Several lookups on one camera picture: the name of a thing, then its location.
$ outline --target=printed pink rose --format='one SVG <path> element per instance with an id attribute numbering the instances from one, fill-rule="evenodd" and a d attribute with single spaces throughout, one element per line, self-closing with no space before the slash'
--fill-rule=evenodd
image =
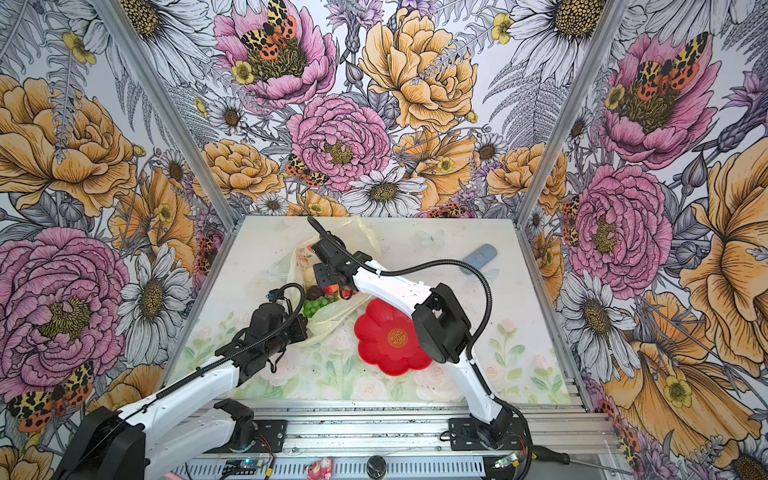
<path id="1" fill-rule="evenodd" d="M 672 39 L 660 44 L 658 37 L 646 34 L 637 38 L 619 61 L 619 71 L 608 80 L 610 91 L 605 99 L 603 117 L 594 132 L 608 151 L 615 151 L 629 162 L 643 162 L 651 170 L 664 168 L 685 152 L 706 131 L 716 108 L 707 108 L 710 90 L 720 70 L 720 62 L 710 65 L 712 37 L 697 37 L 705 43 L 694 67 L 696 74 L 680 90 L 660 85 L 650 99 L 642 99 L 638 90 L 638 67 L 644 62 L 664 66 L 686 45 L 673 46 Z"/>
<path id="2" fill-rule="evenodd" d="M 49 228 L 0 245 L 0 394 L 7 402 L 61 385 L 92 361 L 100 375 L 123 350 L 120 290 L 128 269 L 100 240 Z"/>
<path id="3" fill-rule="evenodd" d="M 223 52 L 221 67 L 232 71 L 232 84 L 245 89 L 246 108 L 255 112 L 283 108 L 326 93 L 336 80 L 336 45 L 331 34 L 323 34 L 312 21 L 306 7 L 299 13 L 286 0 L 288 15 L 295 20 L 295 38 L 280 48 L 277 58 L 265 60 L 260 51 L 250 50 L 240 39 L 253 30 L 263 30 L 267 7 L 245 16 L 232 11 L 232 17 L 214 19 L 216 48 Z"/>
<path id="4" fill-rule="evenodd" d="M 571 248 L 574 271 L 597 276 L 623 300 L 642 293 L 667 261 L 672 244 L 656 177 L 639 165 L 618 170 L 603 165 L 579 202 L 579 242 Z"/>
<path id="5" fill-rule="evenodd" d="M 389 163 L 389 137 L 373 109 L 339 95 L 317 97 L 288 120 L 293 154 L 312 171 L 327 175 L 325 186 L 346 192 L 349 182 Z"/>

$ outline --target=floral tablecloth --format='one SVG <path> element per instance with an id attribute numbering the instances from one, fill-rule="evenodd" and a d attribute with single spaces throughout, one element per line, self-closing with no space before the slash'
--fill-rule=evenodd
<path id="1" fill-rule="evenodd" d="M 349 219 L 323 218 L 323 226 Z M 398 269 L 438 258 L 462 259 L 490 243 L 497 257 L 483 272 L 492 284 L 493 315 L 475 352 L 499 394 L 516 403 L 569 403 L 562 371 L 554 354 L 544 318 L 536 301 L 519 250 L 514 227 L 507 220 L 366 218 L 377 236 L 384 266 Z M 294 246 L 312 237 L 300 217 L 248 217 L 235 240 L 213 289 L 175 362 L 178 379 L 213 355 L 247 326 L 266 292 L 285 283 Z M 428 285 L 443 282 L 453 288 L 472 325 L 485 308 L 479 282 L 457 267 L 441 266 L 409 276 Z M 354 323 L 359 314 L 339 324 L 322 342 L 292 345 L 275 373 L 263 369 L 232 394 L 238 399 L 378 400 L 455 402 L 462 394 L 445 368 L 433 362 L 427 369 L 398 377 L 364 363 L 357 354 Z"/>

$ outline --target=black mounting plate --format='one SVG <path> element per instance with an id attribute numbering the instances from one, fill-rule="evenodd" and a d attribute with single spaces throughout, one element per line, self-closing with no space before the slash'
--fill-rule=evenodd
<path id="1" fill-rule="evenodd" d="M 283 442 L 285 441 L 287 425 L 288 421 L 286 420 L 253 420 L 254 430 L 256 433 L 263 435 L 264 438 L 266 438 L 274 453 L 283 451 Z M 244 452 L 234 452 L 232 449 L 219 447 L 217 449 L 208 450 L 206 453 L 267 453 L 268 451 L 266 445 L 256 438 L 254 439 L 253 444 Z"/>
<path id="2" fill-rule="evenodd" d="M 472 417 L 465 417 L 463 419 L 449 419 L 448 420 L 448 434 L 451 440 L 451 450 L 454 452 L 467 452 L 468 450 L 488 450 L 485 445 L 480 443 L 480 438 L 477 436 L 478 427 L 482 423 Z M 522 437 L 522 423 L 520 419 L 515 417 L 509 426 L 509 435 L 507 439 L 502 443 L 502 446 L 498 450 L 522 450 L 522 444 L 520 439 L 515 435 Z"/>

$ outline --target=black round knob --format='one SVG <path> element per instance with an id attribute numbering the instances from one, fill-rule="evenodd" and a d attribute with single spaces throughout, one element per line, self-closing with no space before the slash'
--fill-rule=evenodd
<path id="1" fill-rule="evenodd" d="M 381 455 L 374 455 L 369 458 L 368 463 L 366 463 L 366 473 L 370 478 L 373 478 L 373 480 L 384 478 L 384 474 L 386 473 L 386 462 L 384 461 L 384 458 Z"/>

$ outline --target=metal post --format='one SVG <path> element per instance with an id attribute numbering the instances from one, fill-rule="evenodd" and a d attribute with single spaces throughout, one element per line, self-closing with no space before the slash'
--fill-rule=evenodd
<path id="1" fill-rule="evenodd" d="M 165 89 L 165 83 L 154 67 L 151 55 L 134 30 L 128 16 L 125 15 L 120 1 L 108 0 L 92 2 L 92 4 L 99 18 L 106 25 L 109 34 L 117 43 L 120 53 L 128 60 L 136 79 L 147 92 L 153 106 L 166 121 L 166 127 L 176 139 L 184 158 L 192 166 L 200 185 L 221 219 L 225 232 L 231 232 L 237 224 L 237 218 L 227 203 L 227 199 L 221 193 L 208 165 L 203 160 L 202 153 L 192 138 L 192 133 L 184 123 L 176 105 L 170 99 L 170 95 Z"/>
<path id="2" fill-rule="evenodd" d="M 600 67 L 600 63 L 611 48 L 611 42 L 628 7 L 629 0 L 608 0 L 605 4 L 600 23 L 598 23 L 597 28 L 594 30 L 587 56 L 574 77 L 574 82 L 571 84 L 571 89 L 568 91 L 568 96 L 565 98 L 565 103 L 560 109 L 558 119 L 547 140 L 544 153 L 541 156 L 541 162 L 531 179 L 528 191 L 525 192 L 523 197 L 523 203 L 520 206 L 520 210 L 518 210 L 516 219 L 518 228 L 525 225 L 525 222 L 528 221 L 533 212 L 533 207 L 535 207 L 541 192 L 544 190 L 547 177 L 558 161 L 558 154 L 563 142 L 565 142 L 565 137 L 576 120 L 581 102 L 587 96 L 588 90 L 593 87 L 592 81 L 594 76 Z"/>

